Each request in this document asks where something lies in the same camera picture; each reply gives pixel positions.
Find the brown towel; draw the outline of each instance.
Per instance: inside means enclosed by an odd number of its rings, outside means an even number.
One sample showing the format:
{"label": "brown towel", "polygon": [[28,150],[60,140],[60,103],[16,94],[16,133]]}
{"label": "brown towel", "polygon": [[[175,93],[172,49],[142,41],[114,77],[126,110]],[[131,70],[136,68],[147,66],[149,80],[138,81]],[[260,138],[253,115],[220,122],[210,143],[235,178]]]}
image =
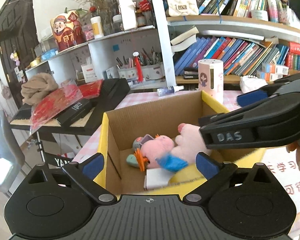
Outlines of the brown towel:
{"label": "brown towel", "polygon": [[21,86],[21,95],[24,97],[23,102],[32,106],[40,103],[50,92],[57,89],[58,84],[53,76],[48,73],[39,73]]}

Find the metal screw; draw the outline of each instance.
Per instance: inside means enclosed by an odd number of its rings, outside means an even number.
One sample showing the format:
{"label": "metal screw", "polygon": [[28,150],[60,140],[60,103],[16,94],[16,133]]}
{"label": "metal screw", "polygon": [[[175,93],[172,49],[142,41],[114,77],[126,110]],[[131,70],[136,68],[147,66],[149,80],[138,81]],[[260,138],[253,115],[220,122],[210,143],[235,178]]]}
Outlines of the metal screw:
{"label": "metal screw", "polygon": [[99,200],[102,202],[109,202],[112,201],[114,199],[114,196],[110,195],[110,194],[102,194],[99,196]]}
{"label": "metal screw", "polygon": [[201,200],[201,196],[198,194],[189,194],[186,199],[191,202],[198,202]]}

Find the pink plush toy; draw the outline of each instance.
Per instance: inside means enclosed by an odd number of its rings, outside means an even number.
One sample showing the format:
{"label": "pink plush toy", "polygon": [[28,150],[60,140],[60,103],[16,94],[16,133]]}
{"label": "pink plush toy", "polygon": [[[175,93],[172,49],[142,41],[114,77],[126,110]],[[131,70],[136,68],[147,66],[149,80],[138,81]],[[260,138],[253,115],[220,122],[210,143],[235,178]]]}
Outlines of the pink plush toy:
{"label": "pink plush toy", "polygon": [[188,123],[178,125],[180,135],[176,137],[178,146],[171,150],[171,155],[187,161],[189,164],[195,163],[195,158],[198,152],[204,152],[207,155],[211,154],[202,140],[199,132],[199,126]]}
{"label": "pink plush toy", "polygon": [[145,142],[141,146],[141,154],[149,160],[147,169],[160,168],[159,164],[155,160],[161,158],[166,153],[170,152],[174,147],[174,142],[171,138],[165,135],[156,137],[153,140]]}

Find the dark wooden door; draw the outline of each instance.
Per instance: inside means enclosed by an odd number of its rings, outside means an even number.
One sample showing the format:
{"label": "dark wooden door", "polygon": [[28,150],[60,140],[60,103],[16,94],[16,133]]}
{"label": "dark wooden door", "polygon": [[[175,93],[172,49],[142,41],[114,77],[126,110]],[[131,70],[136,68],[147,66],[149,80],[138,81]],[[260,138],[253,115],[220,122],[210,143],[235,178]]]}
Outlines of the dark wooden door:
{"label": "dark wooden door", "polygon": [[14,71],[16,64],[10,59],[15,50],[24,70],[34,60],[38,45],[32,0],[6,0],[0,10],[0,57],[11,93],[18,108],[22,106],[21,82]]}

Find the red tassel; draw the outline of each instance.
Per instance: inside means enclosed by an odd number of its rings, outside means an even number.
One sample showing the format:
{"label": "red tassel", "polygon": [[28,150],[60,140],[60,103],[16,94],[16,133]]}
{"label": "red tassel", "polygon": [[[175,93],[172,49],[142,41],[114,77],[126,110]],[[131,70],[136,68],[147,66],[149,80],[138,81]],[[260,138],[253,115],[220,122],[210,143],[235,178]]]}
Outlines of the red tassel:
{"label": "red tassel", "polygon": [[140,64],[140,61],[139,61],[139,52],[134,52],[133,53],[133,56],[134,56],[134,65],[136,67],[136,70],[137,70],[137,74],[138,74],[138,81],[139,82],[142,82],[143,81],[143,74],[142,74],[142,69],[141,69],[141,64]]}

